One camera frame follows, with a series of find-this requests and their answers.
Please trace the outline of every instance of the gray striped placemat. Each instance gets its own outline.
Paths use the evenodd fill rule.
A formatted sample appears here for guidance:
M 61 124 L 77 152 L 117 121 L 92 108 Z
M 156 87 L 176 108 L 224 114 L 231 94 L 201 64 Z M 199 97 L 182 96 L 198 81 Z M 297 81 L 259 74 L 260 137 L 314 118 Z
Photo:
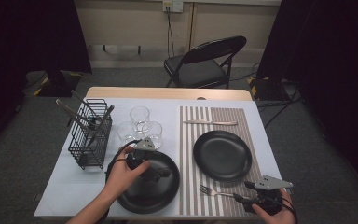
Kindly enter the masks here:
M 223 126 L 199 124 L 184 124 L 183 121 L 190 119 L 207 119 L 215 121 L 236 120 L 239 125 Z M 193 160 L 193 146 L 197 139 L 204 133 L 213 130 L 223 130 L 236 134 L 251 149 L 253 155 L 252 168 L 243 180 L 235 183 L 223 183 L 212 180 L 206 176 Z M 246 117 L 240 108 L 214 108 L 180 106 L 180 174 L 181 186 L 180 215 L 185 216 L 208 216 L 208 217 L 254 217 L 254 214 L 246 213 L 242 204 L 235 202 L 233 198 L 223 196 L 207 196 L 199 191 L 200 184 L 217 191 L 226 193 L 238 193 L 240 195 L 255 196 L 253 190 L 245 187 L 243 181 L 256 182 L 261 174 L 255 158 L 255 149 L 249 133 Z

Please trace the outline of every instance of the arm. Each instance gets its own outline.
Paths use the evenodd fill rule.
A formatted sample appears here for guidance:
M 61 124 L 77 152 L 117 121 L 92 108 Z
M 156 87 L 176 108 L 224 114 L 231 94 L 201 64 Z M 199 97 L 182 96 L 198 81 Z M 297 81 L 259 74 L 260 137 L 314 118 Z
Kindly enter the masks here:
M 125 159 L 125 154 L 132 150 L 126 147 L 118 160 Z M 76 216 L 71 218 L 67 223 L 95 223 L 109 209 L 110 205 L 118 198 L 138 177 L 149 167 L 149 161 L 144 161 L 136 169 L 131 170 L 125 161 L 117 161 L 112 167 L 110 176 L 106 185 L 100 194 L 83 208 Z
M 291 208 L 292 200 L 290 198 L 290 195 L 284 190 L 280 189 L 280 192 L 282 194 L 282 198 L 286 199 L 283 200 L 283 203 Z M 271 216 L 266 211 L 264 211 L 260 206 L 257 204 L 252 204 L 252 208 L 255 210 L 255 212 L 268 224 L 295 224 L 295 216 L 292 212 L 290 212 L 287 208 L 282 208 L 282 211 L 275 214 L 274 216 Z

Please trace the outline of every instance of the beige wall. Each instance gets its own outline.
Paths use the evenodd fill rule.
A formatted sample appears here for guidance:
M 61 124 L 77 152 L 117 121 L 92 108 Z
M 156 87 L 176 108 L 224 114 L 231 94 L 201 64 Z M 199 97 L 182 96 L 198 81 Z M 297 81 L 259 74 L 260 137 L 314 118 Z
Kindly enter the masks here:
M 161 2 L 76 0 L 76 7 L 87 45 L 167 46 Z M 244 53 L 259 61 L 277 12 L 278 6 L 185 2 L 183 13 L 171 14 L 175 48 L 243 35 Z

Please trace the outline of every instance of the butter knife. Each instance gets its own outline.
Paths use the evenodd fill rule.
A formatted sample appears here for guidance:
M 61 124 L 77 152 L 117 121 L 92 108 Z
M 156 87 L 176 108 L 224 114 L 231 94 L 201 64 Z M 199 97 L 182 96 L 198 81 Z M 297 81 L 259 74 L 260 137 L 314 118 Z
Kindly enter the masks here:
M 238 125 L 237 121 L 209 121 L 206 119 L 192 119 L 183 121 L 189 124 L 216 124 L 216 125 Z

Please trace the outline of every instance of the table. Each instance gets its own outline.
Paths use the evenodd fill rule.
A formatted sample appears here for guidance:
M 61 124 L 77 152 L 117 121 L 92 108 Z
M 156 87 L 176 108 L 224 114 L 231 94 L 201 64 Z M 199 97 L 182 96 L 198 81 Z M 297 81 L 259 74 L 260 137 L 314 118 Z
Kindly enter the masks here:
M 252 101 L 246 90 L 91 87 L 86 97 Z
M 207 99 L 209 98 L 209 100 L 194 100 L 200 96 Z M 87 97 L 104 98 L 109 105 L 115 106 L 115 110 L 112 112 L 114 125 L 108 142 L 104 167 L 103 169 L 87 167 L 85 170 L 82 170 L 67 150 L 71 139 L 70 135 L 68 135 L 34 216 L 45 219 L 66 219 L 72 217 L 100 192 L 104 185 L 104 171 L 107 168 L 107 164 L 112 160 L 117 149 L 120 147 L 115 133 L 117 124 L 128 120 L 129 118 L 127 117 L 129 116 L 130 110 L 137 105 L 145 105 L 148 107 L 150 109 L 151 119 L 162 124 L 164 129 L 163 145 L 159 151 L 168 155 L 177 164 L 181 157 L 178 146 L 178 136 L 180 135 L 178 128 L 179 122 L 176 122 L 176 120 L 179 120 L 179 107 L 219 107 L 243 110 L 247 118 L 249 130 L 252 130 L 249 132 L 249 137 L 252 139 L 253 148 L 255 150 L 254 156 L 256 158 L 262 158 L 262 160 L 257 159 L 259 172 L 262 175 L 271 175 L 281 178 L 255 102 L 251 101 L 249 96 L 250 94 L 247 91 L 228 90 L 91 88 Z M 208 213 L 207 215 L 197 214 L 193 210 L 182 212 L 183 205 L 181 201 L 183 198 L 179 198 L 179 195 L 182 194 L 178 192 L 175 199 L 164 209 L 147 215 L 133 214 L 123 209 L 118 203 L 114 203 L 111 206 L 108 219 L 255 218 L 255 216 L 248 215 L 218 216 L 212 211 L 210 211 L 211 214 Z

